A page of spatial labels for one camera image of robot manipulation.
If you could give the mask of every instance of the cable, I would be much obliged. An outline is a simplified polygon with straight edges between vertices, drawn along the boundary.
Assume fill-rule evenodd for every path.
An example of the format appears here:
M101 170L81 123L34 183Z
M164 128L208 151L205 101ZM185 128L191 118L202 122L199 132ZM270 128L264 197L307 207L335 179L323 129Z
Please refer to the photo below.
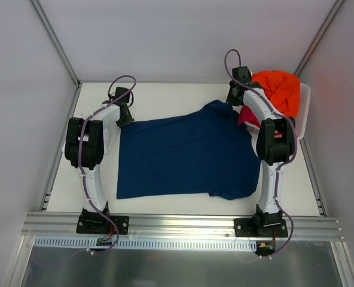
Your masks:
M83 122L83 126L81 127L81 133L80 133L80 142L79 142L79 150L78 150L78 166L79 169L81 171L81 174L83 175L83 189L84 189L84 194L86 195L86 198L89 202L89 204L91 205L91 207L100 215L102 216L104 219L106 219L115 229L116 231L116 240L115 242L113 242L107 249L103 250L103 251L92 251L93 254L104 254L107 253L109 250L111 250L117 243L118 243L118 239L120 237L119 232L118 232L118 228L116 226L116 224L113 222L113 220L111 220L108 216L106 216L104 213L102 213L92 202L91 197L89 196L88 193L88 189L87 189L87 179L86 179L86 172L83 168L83 166L81 165L81 155L83 154L83 138L84 138L84 134L86 133L86 127L87 127L87 123L88 121L90 121L91 119L93 119L93 117L95 117L97 114L99 114L100 112L104 111L107 107L113 105L115 102L117 102L118 100L122 99L124 96L126 96L127 94L129 94L130 92L132 92L132 90L134 89L134 87L137 84L137 80L135 77L130 76L130 75L123 75L120 76L118 78L116 78L112 84L109 86L108 89L108 95L109 92L111 91L112 86L120 79L122 78L131 78L133 80L133 85L132 87L127 90L125 93L123 93L120 97L117 97L116 99L112 100L110 103L108 103L106 106L103 106L101 108L99 108L97 111L95 111L94 113L92 113L90 116L88 116L84 122Z
M253 93L255 93L260 99L262 99L264 101L264 103L267 105L267 107L269 108L270 112L278 117L281 117L281 118L284 118L289 124L290 124L290 127L291 127L291 130L293 132L293 135L295 136L296 135L296 132L295 132L295 127L294 127L294 124L292 123L292 121L285 115L282 115L282 114L279 114L277 112L274 111L274 108L272 107L271 103L269 100L267 100L264 96L262 96L258 91L254 90L253 88L250 88L249 86L245 85L245 84L242 84L240 81L236 80L232 74L230 73L229 71L229 68L227 66L227 57L228 55L232 52L236 52L238 57L239 57L239 62L240 62L240 66L241 66L241 59L240 59L240 54L239 52L236 50L236 49L231 49L231 50L228 50L225 54L225 59L224 59L224 65L225 65L225 70L226 70L226 73L228 74L228 76L239 86L243 87L243 88L246 88L250 91L252 91ZM277 254L279 251L281 251L291 240L292 238L292 235L294 233L294 221L292 220L291 216L280 206L277 198L278 198L278 182L279 182L279 171L280 169L285 166L286 164L289 164L291 163L295 156L297 155L297 138L295 138L295 141L294 141L294 152L291 156L291 158L280 164L278 167L277 167L277 175L276 175L276 179L275 179L275 186L274 186L274 201L275 201L275 204L277 205L278 209L289 219L290 221L290 224L291 224L291 230L290 230L290 234L289 234L289 237L287 238L286 242L278 249L275 251L274 254Z
M228 50L225 56L225 61L227 60L227 56L231 53L231 52L236 52L237 56L238 56L238 62L239 62L239 66L241 67L241 55L239 54L238 50L236 49L231 49Z
M92 202L92 198L89 196L89 193L88 193L88 189L87 189L87 183L86 183L86 176L85 176L85 171L81 165L81 154L82 154L82 151L83 151L83 138L84 138L84 134L86 132L86 125L88 123L89 120L91 120L93 117L95 117L98 113L104 111L107 107L113 105L115 102L117 102L118 100L120 100L121 98L123 98L124 96L126 96L128 93L132 93L132 90L134 89L134 87L136 86L137 84L137 80L135 77L133 76L130 76L130 75L123 75L123 76L120 76L118 78L116 78L112 84L109 86L109 90L108 90L108 95L109 95L109 91L111 90L111 87L119 80L119 79L122 79L122 78L131 78L133 80L133 85L132 87L127 90L125 93L123 93L120 97L110 101L106 106L104 107L101 107L99 108L97 111L95 111L94 113L92 113L90 116L88 116L84 122L83 122L83 126L81 128L81 133L80 133L80 143L79 143L79 150L78 150L78 165L79 165L79 168L80 168L80 171L81 173L83 174L83 189L84 189L84 194L86 195L86 198L87 200L89 201L89 204L91 205L91 207L99 214L101 215L103 218L105 218L110 224L111 224L111 231L109 232L108 236L110 239L112 237L112 234L113 234L113 229L112 227L114 228L114 230L116 231L116 240L115 242L112 243L111 246L109 246L108 248L104 249L103 251L91 251L91 254L98 254L98 255L102 255L102 254L105 254L107 253L109 250L111 250L117 243L118 243L118 239L120 237L120 234L118 232L118 228L116 226L116 224L108 217L106 216L104 213L102 213ZM40 267L57 267L57 266L60 266L62 265L63 263L67 262L68 260L70 260L71 258L75 257L76 255L78 255L79 253L81 253L82 251L87 251L89 252L90 249L89 248L86 248L86 249L79 249L77 250L75 253L73 253L70 257L66 258L65 260L59 262L59 263L55 263L55 264L43 264L41 262L38 262L35 258L34 258L34 254L36 252L36 249L34 249L32 251L32 255L31 255L31 262L40 266Z

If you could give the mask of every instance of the metal frame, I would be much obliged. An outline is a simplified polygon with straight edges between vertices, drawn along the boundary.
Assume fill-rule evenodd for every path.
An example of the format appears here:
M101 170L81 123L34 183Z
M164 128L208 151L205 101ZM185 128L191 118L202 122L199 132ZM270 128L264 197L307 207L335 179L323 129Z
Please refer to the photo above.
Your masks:
M48 17L46 16L39 0L29 0L33 10L37 14L45 32L56 52L58 53L64 67L70 78L74 82L77 90L72 100L72 105L68 111L68 117L74 113L78 96L80 94L80 81L66 56L59 39L57 38ZM331 22L334 20L345 0L336 0L326 15L324 22L317 31L315 37L306 50L295 75L301 74L309 59L312 57L316 47L325 35ZM51 189L56 177L57 169L61 159L61 147L65 137L66 122L63 126L62 137L57 145L56 155L53 158L50 172L48 173L45 187L43 190L43 199L41 203L42 210L45 210L45 204L49 199ZM306 142L301 141L304 152L307 169L315 192L315 198L319 202L320 214L327 216L327 208L322 197L322 190L318 184L317 173L312 165L311 155ZM20 244L17 253L13 256L13 268L7 276L7 286L20 286L23 282L25 271L28 265L32 246L35 243L36 236L68 236L79 237L76 234L76 224L78 213L58 213L58 212L30 212L27 215L25 225L22 230ZM197 216L197 215L129 215L130 230L128 236L124 238L131 239L200 239L211 241L229 242L237 240L234 236L234 218L248 218L249 216ZM294 236L293 241L311 240L327 241L331 243L334 251L335 262L340 273L343 286L354 286L354 269L349 258L349 252L344 242L344 235L337 218L329 217L294 217Z
M332 21L334 21L336 15L340 11L340 8L346 0L335 0L334 5L330 8L329 12L327 13L325 20L323 20L321 26L319 27L318 31L315 34L315 37L311 41L309 47L307 48L306 52L304 53L302 59L300 60L297 68L295 69L294 75L298 76L302 73L304 67L309 62L310 58L313 56L316 48L318 47L319 43L322 41L324 35L326 34L328 28L330 27Z
M68 75L70 76L72 82L74 82L75 86L79 86L80 81L76 76L76 73L67 57L67 55L64 52L64 49L56 36L55 31L52 28L52 25L47 17L47 15L44 12L44 9L40 3L39 0L29 0L30 4L32 5L33 10L35 11L36 15L38 16L46 34L48 35L57 55L60 57L60 60L62 61L64 68L66 69Z
M79 213L73 212L30 212L27 215L22 235L80 236L76 233L79 215ZM235 240L233 220L240 217L251 217L150 214L125 215L130 217L130 228L127 237L213 240ZM344 241L342 229L337 218L294 216L293 220L295 227L292 238L293 241ZM290 230L291 225L289 222L287 226ZM250 240L269 239L247 238Z
M317 201L318 204L319 214L323 216L327 216L328 208L324 201L325 196L322 191L321 185L319 183L318 173L315 169L315 166L313 165L314 161L311 155L311 151L309 150L309 147L307 146L305 139L300 140L300 144L302 147L304 162L306 163L306 167L307 167L307 172L309 173L310 176L310 182L313 187L315 200Z
M346 242L330 242L343 287L354 287L354 267Z
M74 92L71 106L69 107L68 113L66 115L66 120L63 124L62 134L60 136L59 141L57 142L56 151L55 151L54 157L51 162L50 171L45 179L45 185L42 190L42 199L41 199L40 205L38 207L38 210L46 210L46 207L44 207L44 206L46 206L48 204L49 197L50 197L51 191L52 191L52 187L55 182L57 170L59 168L60 160L62 159L62 146L65 141L65 136L67 133L68 120L69 120L69 118L71 118L73 116L73 114L75 112L76 104L79 99L79 95L80 95L80 91L81 91L81 87L82 87L82 84L80 84Z

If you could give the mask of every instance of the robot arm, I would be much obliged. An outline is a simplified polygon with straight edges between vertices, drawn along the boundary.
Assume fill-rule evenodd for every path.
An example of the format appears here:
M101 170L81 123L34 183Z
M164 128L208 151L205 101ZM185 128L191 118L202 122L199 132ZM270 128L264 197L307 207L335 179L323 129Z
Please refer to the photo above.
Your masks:
M110 99L94 112L93 117L86 119L72 117L68 121L64 154L79 175L83 190L85 190L85 183L87 190L85 195L88 194L86 197L89 197L86 198L79 217L77 233L105 233L107 229L109 230L107 220L101 216L101 214L109 216L109 208L103 193L100 163L104 154L108 153L114 129L134 122L127 106L129 92L126 88L117 87L114 97L110 95ZM81 129L85 121L87 121L86 128L81 139ZM82 141L81 165L83 171L79 167L78 160L80 141Z
M289 123L290 120L294 123L294 119L285 117L270 103L261 86L252 82L247 67L234 68L232 74L242 86L234 80L230 82L227 102L233 106L247 105L261 123L256 150L263 167L262 192L254 216L242 224L243 234L287 237L286 223L277 203L280 203L284 163L294 153L296 137Z

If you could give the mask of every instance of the black mounting plate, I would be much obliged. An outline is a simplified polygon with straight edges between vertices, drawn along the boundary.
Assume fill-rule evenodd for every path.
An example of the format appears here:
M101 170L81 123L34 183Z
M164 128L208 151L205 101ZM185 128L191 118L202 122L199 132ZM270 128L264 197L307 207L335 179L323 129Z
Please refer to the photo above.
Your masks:
M264 228L263 234L261 234L261 231L258 232L252 218L236 218L234 220L236 237L274 237L274 231L276 232L276 238L287 238L289 236L284 219L281 220L279 225Z
M129 216L117 216L110 215L109 218L116 224L118 232L120 235L127 235L129 230ZM110 224L108 225L96 225L91 224L83 220L82 215L80 215L77 222L76 233L78 234L108 234L111 231Z

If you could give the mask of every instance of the glass panel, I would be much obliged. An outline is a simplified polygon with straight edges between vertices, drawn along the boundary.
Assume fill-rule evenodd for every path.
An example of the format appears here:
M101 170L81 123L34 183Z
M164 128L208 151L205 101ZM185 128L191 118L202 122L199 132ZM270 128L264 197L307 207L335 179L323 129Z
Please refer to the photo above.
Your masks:
M272 260L229 251L35 248L23 286L342 286L328 242L291 242ZM42 264L60 264L42 267Z

